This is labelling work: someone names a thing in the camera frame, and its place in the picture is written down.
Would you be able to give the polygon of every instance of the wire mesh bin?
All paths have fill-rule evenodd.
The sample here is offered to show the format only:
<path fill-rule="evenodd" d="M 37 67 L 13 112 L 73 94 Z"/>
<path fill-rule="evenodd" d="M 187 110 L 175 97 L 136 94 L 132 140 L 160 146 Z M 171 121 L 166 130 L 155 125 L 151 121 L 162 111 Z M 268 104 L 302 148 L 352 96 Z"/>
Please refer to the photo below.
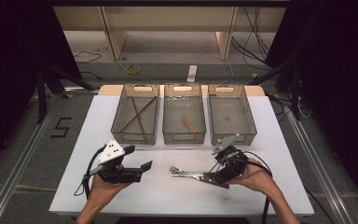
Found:
<path fill-rule="evenodd" d="M 238 133 L 234 145 L 250 146 L 257 130 L 252 111 L 242 85 L 209 85 L 208 107 L 211 120 L 211 144 Z"/>
<path fill-rule="evenodd" d="M 167 145 L 204 143 L 206 127 L 201 85 L 165 85 L 162 132 Z"/>
<path fill-rule="evenodd" d="M 159 85 L 124 85 L 111 132 L 122 144 L 155 145 Z"/>

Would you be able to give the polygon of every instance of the gray floor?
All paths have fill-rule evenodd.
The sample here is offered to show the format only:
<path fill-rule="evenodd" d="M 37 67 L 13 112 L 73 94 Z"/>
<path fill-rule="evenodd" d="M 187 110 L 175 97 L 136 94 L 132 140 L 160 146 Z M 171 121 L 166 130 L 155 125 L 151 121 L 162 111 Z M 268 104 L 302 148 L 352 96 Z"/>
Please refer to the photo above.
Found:
<path fill-rule="evenodd" d="M 105 45 L 103 38 L 100 38 L 100 34 L 92 34 L 89 39 L 85 35 L 82 35 L 82 38 L 75 38 L 77 36 L 79 34 L 67 34 L 74 53 L 93 49 L 93 52 L 101 52 L 103 55 L 102 58 L 93 63 L 78 64 L 82 72 L 88 71 L 102 77 L 102 79 L 97 79 L 93 75 L 83 74 L 85 81 L 95 86 L 140 81 L 166 82 L 162 80 L 186 82 L 188 67 L 190 64 L 195 63 L 200 53 L 211 52 L 218 55 L 218 48 L 212 33 L 134 32 L 128 36 L 120 62 L 123 65 L 130 63 L 140 64 L 142 70 L 136 77 L 147 79 L 140 80 L 127 77 L 121 66 L 109 58 L 108 52 L 103 52 L 104 48 L 94 51 L 95 48 Z M 266 42 L 269 43 L 273 39 L 273 34 L 263 36 L 266 38 Z M 236 38 L 240 41 L 244 41 L 245 37 L 246 34 L 236 34 Z M 257 50 L 255 41 L 251 43 L 250 48 Z M 86 62 L 92 58 L 76 59 Z M 196 61 L 199 67 L 196 81 L 202 84 L 221 83 L 230 78 L 227 83 L 246 84 L 252 80 L 252 74 L 261 76 L 266 73 L 264 70 L 258 70 L 246 65 L 235 49 L 231 49 L 228 62 L 232 66 L 232 78 L 227 62 L 217 60 L 209 53 L 200 55 Z M 251 60 L 248 60 L 248 63 L 257 64 L 257 62 Z M 275 92 L 273 87 L 275 81 L 276 78 L 273 78 L 263 83 L 262 87 L 265 92 Z M 63 83 L 67 87 L 75 87 L 70 82 Z M 92 94 L 73 94 L 69 97 L 63 96 L 61 98 L 32 158 L 21 176 L 19 185 L 0 217 L 0 223 L 73 223 L 69 217 L 51 214 L 48 208 L 71 156 L 92 97 Z M 271 102 L 271 104 L 276 113 L 282 110 L 280 105 L 274 102 Z M 62 122 L 62 125 L 70 127 L 70 130 L 64 138 L 51 138 L 54 134 L 62 134 L 62 130 L 55 130 L 55 125 L 59 118 L 71 118 Z M 0 188 L 5 184 L 22 151 L 26 148 L 28 140 L 36 128 L 37 119 L 37 100 L 31 99 L 29 106 L 24 109 L 15 130 L 7 139 L 7 148 L 0 151 Z M 296 137 L 288 116 L 285 116 L 284 113 L 277 115 L 277 120 L 280 121 L 282 133 L 303 184 L 338 223 L 332 207 L 318 182 L 318 178 L 312 171 L 304 149 Z M 332 177 L 334 186 L 339 196 L 343 199 L 353 223 L 358 223 L 358 190 L 340 161 L 334 157 L 317 118 L 302 118 L 300 122 L 305 127 L 310 141 L 328 174 Z M 302 217 L 301 220 L 307 223 L 329 223 L 318 204 L 312 198 L 310 198 L 310 201 L 314 205 L 315 215 Z M 260 217 L 248 217 L 248 219 L 251 223 L 261 223 Z M 97 218 L 96 223 L 115 223 L 116 220 L 116 217 L 101 216 Z M 268 223 L 277 223 L 277 219 L 269 217 Z"/>

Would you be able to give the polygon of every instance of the cabinet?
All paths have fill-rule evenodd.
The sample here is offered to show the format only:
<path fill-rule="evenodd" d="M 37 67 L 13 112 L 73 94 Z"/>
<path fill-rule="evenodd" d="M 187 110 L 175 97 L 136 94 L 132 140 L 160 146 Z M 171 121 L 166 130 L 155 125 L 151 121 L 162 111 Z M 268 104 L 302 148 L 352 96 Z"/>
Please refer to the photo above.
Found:
<path fill-rule="evenodd" d="M 128 31 L 216 32 L 220 57 L 228 57 L 233 32 L 251 32 L 246 17 L 255 19 L 247 7 L 55 7 L 65 31 L 104 31 L 112 57 L 118 59 Z M 262 7 L 259 31 L 275 33 L 285 8 Z"/>

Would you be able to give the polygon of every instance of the metal fork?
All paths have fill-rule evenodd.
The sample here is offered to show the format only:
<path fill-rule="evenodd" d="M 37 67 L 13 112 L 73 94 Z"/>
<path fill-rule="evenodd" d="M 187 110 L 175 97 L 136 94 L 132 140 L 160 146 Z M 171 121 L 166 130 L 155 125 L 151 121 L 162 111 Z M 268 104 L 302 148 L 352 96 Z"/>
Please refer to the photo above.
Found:
<path fill-rule="evenodd" d="M 176 168 L 174 166 L 171 166 L 170 167 L 170 172 L 172 175 L 175 175 L 175 173 L 178 173 L 178 172 L 184 172 L 184 170 L 181 170 L 179 168 Z M 203 174 L 203 175 L 176 175 L 176 176 L 183 176 L 183 177 L 192 177 L 196 180 L 199 180 L 201 182 L 204 182 L 204 183 L 208 183 L 208 184 L 213 184 L 213 185 L 216 185 L 218 187 L 221 187 L 221 188 L 225 188 L 225 189 L 228 189 L 229 188 L 229 184 L 226 184 L 226 183 L 223 183 L 223 184 L 218 184 L 216 183 L 216 181 L 210 179 L 208 176 L 205 176 L 205 173 L 200 173 L 200 172 L 189 172 L 190 174 L 193 173 L 193 174 Z"/>
<path fill-rule="evenodd" d="M 170 172 L 171 172 L 171 174 L 173 174 L 175 172 L 184 172 L 184 170 L 181 170 L 181 169 L 176 168 L 174 166 L 170 166 Z"/>
<path fill-rule="evenodd" d="M 186 172 L 186 171 L 176 168 L 174 166 L 170 167 L 170 172 L 171 172 L 172 176 L 194 177 L 197 179 L 206 175 L 206 173 L 204 173 L 204 172 Z"/>

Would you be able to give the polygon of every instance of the fork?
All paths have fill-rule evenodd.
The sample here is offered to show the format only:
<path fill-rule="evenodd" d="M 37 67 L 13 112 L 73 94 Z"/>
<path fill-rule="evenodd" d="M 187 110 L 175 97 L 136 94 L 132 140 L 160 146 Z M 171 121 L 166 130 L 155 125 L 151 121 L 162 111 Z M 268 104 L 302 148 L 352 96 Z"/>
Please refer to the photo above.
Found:
<path fill-rule="evenodd" d="M 171 174 L 174 175 L 174 173 L 177 173 L 177 172 L 184 172 L 184 170 L 181 170 L 179 168 L 176 168 L 174 166 L 171 166 L 170 167 L 170 172 Z M 226 183 L 223 183 L 223 184 L 218 184 L 216 181 L 212 180 L 210 177 L 206 176 L 205 173 L 204 175 L 202 176 L 198 176 L 198 175 L 182 175 L 183 177 L 192 177 L 196 180 L 199 180 L 201 182 L 204 182 L 204 183 L 208 183 L 208 184 L 213 184 L 213 185 L 216 185 L 218 187 L 221 187 L 221 188 L 225 188 L 225 189 L 228 189 L 229 188 L 229 184 L 226 184 Z"/>
<path fill-rule="evenodd" d="M 174 166 L 170 166 L 170 172 L 171 172 L 171 174 L 173 174 L 175 172 L 184 172 L 184 170 L 181 170 L 181 169 L 176 168 Z"/>

